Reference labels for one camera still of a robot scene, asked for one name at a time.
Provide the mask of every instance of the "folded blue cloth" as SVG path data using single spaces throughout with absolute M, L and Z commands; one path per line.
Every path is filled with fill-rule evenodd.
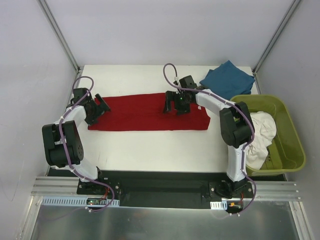
M 230 100 L 240 94 L 251 94 L 255 82 L 253 76 L 237 68 L 231 61 L 221 64 L 215 70 L 209 70 L 200 83 L 215 94 Z

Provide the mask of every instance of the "laundry basket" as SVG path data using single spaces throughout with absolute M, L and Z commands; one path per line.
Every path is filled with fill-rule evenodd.
M 231 101 L 245 102 L 250 113 L 266 112 L 276 125 L 276 136 L 268 147 L 268 156 L 261 169 L 246 166 L 249 176 L 270 176 L 302 169 L 306 155 L 299 140 L 295 126 L 285 104 L 272 95 L 237 95 Z

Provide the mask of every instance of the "folded red cloth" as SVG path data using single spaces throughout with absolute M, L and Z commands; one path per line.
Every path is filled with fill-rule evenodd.
M 190 113 L 176 115 L 176 110 L 163 113 L 165 94 L 139 94 L 103 97 L 111 108 L 98 118 L 89 130 L 99 131 L 164 131 L 207 130 L 210 117 L 206 109 L 190 105 Z

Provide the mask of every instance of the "white wall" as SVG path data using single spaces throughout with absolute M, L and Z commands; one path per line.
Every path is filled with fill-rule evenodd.
M 42 125 L 64 110 L 75 72 L 37 1 L 0 2 L 0 239 L 16 239 L 47 163 Z
M 47 0 L 77 62 L 251 66 L 292 0 Z
M 304 0 L 258 72 L 263 93 L 289 108 L 306 153 L 297 180 L 303 203 L 320 239 L 320 1 Z

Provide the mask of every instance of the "white table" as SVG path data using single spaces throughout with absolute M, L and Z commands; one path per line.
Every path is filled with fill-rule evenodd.
M 199 83 L 217 66 L 176 66 L 180 78 L 192 75 Z M 239 67 L 252 75 L 250 67 Z M 173 90 L 163 77 L 162 65 L 86 65 L 83 76 L 94 79 L 92 95 L 102 97 L 163 93 Z M 173 82 L 174 70 L 167 67 Z M 83 79 L 79 87 L 90 87 Z M 258 94 L 253 85 L 252 94 Z M 89 131 L 78 128 L 85 157 L 101 170 L 222 173 L 228 166 L 227 145 L 220 133 L 219 117 L 211 117 L 208 130 Z

